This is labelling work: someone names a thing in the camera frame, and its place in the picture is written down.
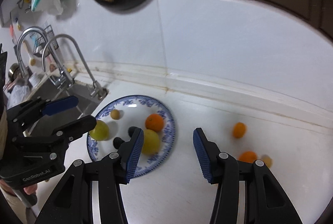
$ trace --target plastic bag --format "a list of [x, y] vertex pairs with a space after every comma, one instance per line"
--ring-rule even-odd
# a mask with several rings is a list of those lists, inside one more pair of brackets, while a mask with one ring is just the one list
[[8, 98], [7, 109], [22, 103], [30, 93], [28, 86], [16, 85]]

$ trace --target chrome faucet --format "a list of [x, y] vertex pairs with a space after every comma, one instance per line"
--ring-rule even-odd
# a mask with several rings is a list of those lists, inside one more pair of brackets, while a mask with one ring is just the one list
[[[20, 36], [19, 40], [17, 41], [17, 47], [16, 47], [16, 57], [17, 57], [17, 61], [18, 61], [18, 64], [19, 64], [20, 71], [21, 71], [21, 76], [23, 78], [26, 78], [27, 76], [29, 76], [29, 74], [28, 74], [28, 71], [27, 71], [27, 69], [26, 69], [26, 67], [23, 63], [23, 60], [22, 60], [21, 45], [22, 45], [22, 42], [23, 42], [24, 38], [30, 33], [38, 33], [39, 35], [41, 35], [41, 37], [43, 38], [45, 43], [48, 42], [48, 35], [47, 35], [46, 31], [44, 29], [40, 28], [39, 26], [32, 26], [32, 27], [23, 31], [22, 35]], [[62, 64], [60, 63], [60, 59], [59, 59], [53, 45], [50, 45], [48, 47], [48, 50], [52, 54], [52, 57], [54, 58], [54, 61], [56, 62], [57, 66], [59, 68], [59, 71], [60, 71], [60, 77], [55, 77], [55, 76], [50, 76], [49, 77], [51, 79], [52, 83], [58, 89], [66, 81], [68, 81], [69, 84], [73, 84], [74, 81], [73, 81], [72, 77], [70, 76], [70, 74], [68, 73], [67, 69], [62, 70]]]
[[[83, 57], [83, 54], [82, 54], [82, 52], [81, 52], [81, 50], [79, 48], [79, 45], [76, 42], [76, 40], [73, 37], [71, 37], [71, 36], [69, 36], [67, 34], [56, 35], [55, 37], [53, 37], [52, 39], [50, 39], [48, 41], [48, 43], [45, 45], [44, 50], [43, 50], [43, 54], [42, 54], [42, 67], [43, 67], [43, 71], [46, 72], [46, 69], [45, 69], [45, 52], [49, 48], [49, 46], [52, 48], [52, 45], [50, 45], [51, 42], [53, 42], [54, 40], [56, 40], [58, 38], [66, 38], [66, 39], [70, 40], [74, 44], [74, 46], [76, 48], [76, 51], [78, 52], [79, 57], [81, 58], [84, 67], [86, 68], [86, 70], [87, 70], [87, 72], [88, 72], [91, 80], [93, 81], [93, 90], [91, 91], [90, 96], [91, 97], [95, 97], [96, 95], [98, 95], [99, 98], [105, 97], [106, 94], [107, 94], [106, 89], [102, 88], [102, 86], [94, 78], [93, 74], [91, 73], [91, 71], [90, 71], [90, 69], [89, 69], [89, 67], [88, 67], [88, 65], [86, 63], [86, 60]], [[61, 69], [61, 71], [65, 71], [65, 72], [68, 73], [67, 68], [64, 65], [62, 65], [61, 67], [59, 67], [59, 69]]]

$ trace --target countertop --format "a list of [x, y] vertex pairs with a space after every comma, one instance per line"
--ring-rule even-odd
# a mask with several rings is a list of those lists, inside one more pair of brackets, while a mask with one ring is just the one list
[[[121, 185], [129, 224], [209, 223], [217, 186], [207, 183], [202, 175], [192, 140], [196, 127], [201, 127], [208, 140], [216, 142], [221, 151], [226, 151], [235, 158], [247, 150], [255, 151], [259, 156], [268, 154], [274, 161], [271, 171], [288, 194], [304, 224], [313, 224], [333, 196], [333, 135], [272, 122], [269, 118], [274, 114], [262, 119], [258, 116], [258, 110], [244, 110], [244, 107], [230, 103], [159, 87], [114, 80], [107, 88], [110, 93], [92, 115], [96, 115], [106, 104], [119, 97], [142, 94], [162, 101], [168, 106], [176, 122], [174, 146], [164, 162], [154, 171], [132, 179], [130, 184]], [[238, 121], [248, 126], [248, 132], [244, 138], [235, 140], [231, 137], [231, 130]], [[91, 162], [86, 139], [87, 134], [84, 134], [70, 144], [65, 158], [66, 168], [76, 159]], [[39, 209], [61, 176], [62, 174], [49, 182], [39, 183]], [[237, 222], [243, 223], [244, 184], [240, 185]], [[94, 223], [98, 224], [97, 188], [93, 191]]]

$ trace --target blue and white plate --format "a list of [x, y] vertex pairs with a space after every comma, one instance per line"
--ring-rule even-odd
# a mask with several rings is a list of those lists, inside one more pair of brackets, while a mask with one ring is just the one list
[[[113, 120], [110, 117], [113, 109], [120, 111], [121, 117], [119, 120]], [[97, 120], [102, 120], [108, 124], [110, 137], [109, 140], [95, 141], [88, 134], [87, 148], [91, 160], [101, 160], [107, 154], [117, 151], [113, 147], [113, 139], [121, 137], [123, 140], [129, 141], [128, 128], [136, 126], [144, 130], [146, 118], [154, 113], [161, 115], [164, 119], [164, 128], [158, 132], [161, 148], [156, 155], [146, 156], [141, 154], [134, 178], [154, 170], [169, 154], [174, 143], [176, 129], [170, 110], [159, 100], [143, 95], [130, 95], [119, 98], [106, 105], [96, 115]]]

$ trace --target wire rack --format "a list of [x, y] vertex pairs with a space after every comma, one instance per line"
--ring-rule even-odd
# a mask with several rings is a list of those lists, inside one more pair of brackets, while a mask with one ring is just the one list
[[[48, 25], [46, 28], [45, 28], [45, 31], [47, 33], [47, 36], [49, 39], [52, 39], [54, 37], [54, 32], [53, 32], [53, 29], [51, 27], [51, 25]], [[43, 53], [43, 49], [46, 45], [46, 42], [44, 41], [43, 37], [39, 37], [39, 34], [37, 33], [33, 33], [31, 34], [30, 38], [35, 42], [34, 43], [34, 55], [41, 58], [42, 57], [42, 53]], [[58, 42], [57, 40], [54, 40], [52, 43], [51, 43], [54, 47], [54, 49], [58, 49], [59, 48], [59, 45], [58, 45]], [[46, 55], [45, 56], [48, 56], [50, 54], [49, 50], [46, 50]]]

